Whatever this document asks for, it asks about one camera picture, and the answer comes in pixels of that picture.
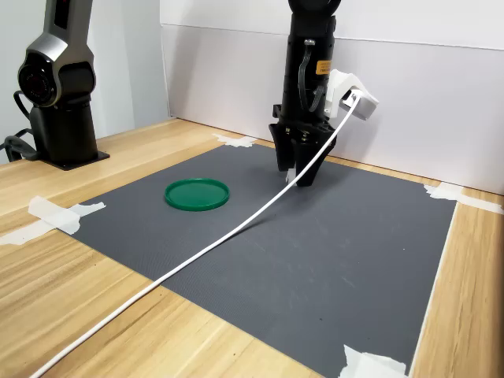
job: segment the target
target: white backdrop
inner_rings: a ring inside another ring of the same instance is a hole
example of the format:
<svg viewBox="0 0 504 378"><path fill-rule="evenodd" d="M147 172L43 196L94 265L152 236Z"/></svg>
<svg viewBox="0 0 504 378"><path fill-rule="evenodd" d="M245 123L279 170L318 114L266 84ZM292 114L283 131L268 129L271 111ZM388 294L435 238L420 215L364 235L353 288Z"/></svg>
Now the white backdrop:
<svg viewBox="0 0 504 378"><path fill-rule="evenodd" d="M501 2L372 3L343 0L336 34L350 40L336 41L333 66L357 74L381 104L343 129L332 154L504 194ZM289 17L287 0L161 0L161 21L172 24L162 36L172 115L271 140Z"/></svg>
<svg viewBox="0 0 504 378"><path fill-rule="evenodd" d="M336 36L504 49L502 0L342 0ZM161 23L288 34L287 0L161 0Z"/></svg>

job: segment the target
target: black cable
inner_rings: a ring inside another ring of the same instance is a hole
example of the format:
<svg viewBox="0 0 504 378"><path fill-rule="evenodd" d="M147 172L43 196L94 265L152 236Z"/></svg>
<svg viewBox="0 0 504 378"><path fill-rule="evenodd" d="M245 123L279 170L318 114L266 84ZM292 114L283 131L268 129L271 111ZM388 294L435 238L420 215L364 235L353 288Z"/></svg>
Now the black cable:
<svg viewBox="0 0 504 378"><path fill-rule="evenodd" d="M21 112L23 112L24 116L30 119L30 113L26 110L26 108L23 105L23 102L21 101L21 98L19 97L20 95L24 95L23 91L16 91L14 92L14 101L17 104L17 107L20 109Z"/></svg>
<svg viewBox="0 0 504 378"><path fill-rule="evenodd" d="M303 110L308 110L313 113L317 110L319 103L321 102L322 95L324 94L324 87L319 85L314 92L315 97L313 98L313 104L308 107L308 98L306 97L306 68L309 64L309 59L312 55L311 45L305 45L305 55L299 66L298 73L298 89L299 89L299 99L301 100L301 108Z"/></svg>
<svg viewBox="0 0 504 378"><path fill-rule="evenodd" d="M315 97L313 99L313 104L312 107L309 108L309 111L313 113L315 110L318 108L318 104L321 102L322 95L324 94L324 87L319 85L317 89L315 90Z"/></svg>
<svg viewBox="0 0 504 378"><path fill-rule="evenodd" d="M306 98L306 67L309 64L309 58L311 57L312 51L310 45L305 45L305 56L299 66L298 73L298 89L299 89L299 99L301 100L301 108L303 110L308 109L308 98Z"/></svg>
<svg viewBox="0 0 504 378"><path fill-rule="evenodd" d="M33 131L30 128L25 128L24 130L21 130L20 132L17 132L16 134L14 134L14 136L16 138L20 138L24 134L32 134L33 135ZM6 148L6 144L5 143L0 144L0 151L3 150L4 148Z"/></svg>
<svg viewBox="0 0 504 378"><path fill-rule="evenodd" d="M17 106L24 114L24 116L30 119L30 113L24 107L20 95L23 95L22 91L15 92L14 101L16 102ZM8 136L5 142L0 144L0 150L6 150L7 158L10 162L21 160L23 157L31 161L39 159L39 153L32 146L21 139L21 136L23 136L24 134L33 135L33 131L30 128L25 128L24 130L17 132L13 136Z"/></svg>

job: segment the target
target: white cable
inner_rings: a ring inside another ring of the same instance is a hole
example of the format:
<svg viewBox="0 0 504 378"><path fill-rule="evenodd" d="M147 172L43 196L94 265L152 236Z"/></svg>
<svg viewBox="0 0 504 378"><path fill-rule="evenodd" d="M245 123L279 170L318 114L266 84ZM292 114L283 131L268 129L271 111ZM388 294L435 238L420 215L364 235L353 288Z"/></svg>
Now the white cable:
<svg viewBox="0 0 504 378"><path fill-rule="evenodd" d="M357 96L355 99L354 104L350 108L350 111L346 115L346 117L341 121L341 124L339 124L338 128L332 133L331 137L328 139L328 141L322 146L321 150L317 152L315 157L312 159L310 163L299 173L295 179L293 179L278 195L273 197L271 201L269 201L266 205L262 206L254 215L252 215L250 218L245 220L243 223L241 223L240 226L229 232L228 234L224 235L220 239L218 239L216 242L210 244L205 248L204 250L201 250L197 254L195 254L192 258L186 260L176 268L170 270L168 273L166 273L163 277L160 277L158 280L154 281L151 283L149 286L147 286L145 289L140 291L138 294L132 296L129 300L127 300L125 303L123 303L121 306L119 306L115 311L113 311L108 317L100 321L98 324L96 324L92 329L87 331L85 334L83 334L81 337L79 337L76 341L68 345L64 350L62 350L60 353L56 354L53 358L50 359L42 368L37 370L35 373L33 373L30 378L39 378L43 374L45 374L50 368L55 366L64 356L69 354L71 351L76 349L80 344L82 344L84 341L92 337L96 332L98 332L100 329L105 327L111 320L113 320L115 317L118 317L121 313L123 313L129 306L131 306L133 303L141 299L143 296L149 294L153 289L161 285L165 280L167 280L169 277L173 276L175 273L179 272L180 270L184 269L186 266L188 266L190 263L193 261L198 260L202 255L207 253L209 250L212 250L219 244L222 244L229 238L231 238L233 235L235 235L237 232L240 232L245 226L247 226L251 221L253 221L255 218L257 218L259 215L261 215L266 209L268 209L278 198L280 198L282 195L285 194L289 189L291 189L298 181L301 179L305 173L308 171L308 169L311 168L313 164L315 164L315 161L324 153L324 151L329 147L331 142L334 140L334 138L338 135L339 130L343 127L343 125L347 122L348 118L352 115L352 113L355 110L355 107L359 103L359 100L361 99L360 96Z"/></svg>

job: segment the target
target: robotic arm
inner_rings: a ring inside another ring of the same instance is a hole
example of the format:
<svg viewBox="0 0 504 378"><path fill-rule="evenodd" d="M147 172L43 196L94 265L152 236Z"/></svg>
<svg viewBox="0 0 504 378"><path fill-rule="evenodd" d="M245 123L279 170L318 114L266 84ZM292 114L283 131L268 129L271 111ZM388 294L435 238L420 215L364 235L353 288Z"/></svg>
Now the robotic arm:
<svg viewBox="0 0 504 378"><path fill-rule="evenodd" d="M109 156L96 146L90 108L96 83L87 46L92 3L47 0L44 31L27 48L18 73L22 93L33 102L27 117L36 153L21 139L8 137L10 160L24 155L68 170Z"/></svg>
<svg viewBox="0 0 504 378"><path fill-rule="evenodd" d="M331 71L336 18L341 0L289 0L292 10L291 34L283 82L282 105L273 106L270 124L280 171L296 168L299 174L334 132L329 124L338 107L349 109L352 91L360 91L361 101L354 114L367 120L378 101L354 75ZM313 183L322 161L334 148L335 140L317 163L298 181Z"/></svg>

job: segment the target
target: yellow label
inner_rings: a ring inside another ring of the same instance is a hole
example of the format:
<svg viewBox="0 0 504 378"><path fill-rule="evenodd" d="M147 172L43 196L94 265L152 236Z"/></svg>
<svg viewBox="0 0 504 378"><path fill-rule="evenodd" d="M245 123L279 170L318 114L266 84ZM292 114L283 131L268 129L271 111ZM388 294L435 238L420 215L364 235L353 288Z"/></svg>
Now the yellow label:
<svg viewBox="0 0 504 378"><path fill-rule="evenodd" d="M331 73L331 61L317 62L317 75L328 75Z"/></svg>

